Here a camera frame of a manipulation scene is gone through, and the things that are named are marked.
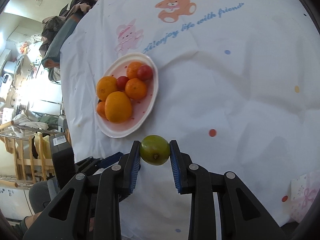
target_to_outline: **white plate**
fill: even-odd
[[[152,111],[153,105],[156,101],[156,96],[158,94],[158,69],[151,58],[146,56],[145,54],[134,52],[118,58],[110,66],[110,68],[108,68],[104,76],[113,75],[115,78],[126,76],[126,67],[133,61],[140,61],[143,64],[149,65],[153,71],[153,78],[152,80],[146,81],[148,87],[148,93],[146,97],[141,100],[131,100],[133,109],[132,117],[123,123],[111,123],[100,117],[96,111],[94,112],[100,130],[105,135],[112,138],[122,138],[136,131]],[[94,109],[96,109],[98,101],[99,98],[96,95]]]

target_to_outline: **person's leg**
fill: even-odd
[[[39,213],[50,203],[47,181],[35,183],[29,190],[29,200],[34,213]]]

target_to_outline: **green lime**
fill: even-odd
[[[161,136],[149,135],[140,144],[140,156],[149,164],[162,165],[170,156],[169,143]]]

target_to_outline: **red tomato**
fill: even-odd
[[[126,83],[129,81],[129,78],[126,76],[118,77],[117,79],[117,87],[119,90],[124,90]]]
[[[142,65],[137,72],[137,76],[140,80],[145,81],[152,78],[152,68],[148,65]]]

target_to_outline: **orange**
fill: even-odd
[[[102,77],[97,83],[97,96],[101,101],[106,101],[108,95],[118,91],[115,77]]]
[[[124,92],[113,92],[107,97],[104,113],[110,122],[125,122],[132,115],[131,101]]]
[[[104,113],[104,105],[105,101],[101,101],[97,104],[97,113],[100,115],[102,118],[106,119],[106,114]]]
[[[147,95],[147,86],[139,78],[133,78],[126,83],[124,91],[129,98],[140,100]]]
[[[137,78],[138,69],[141,67],[142,63],[138,61],[131,62],[127,68],[127,77],[129,79]]]

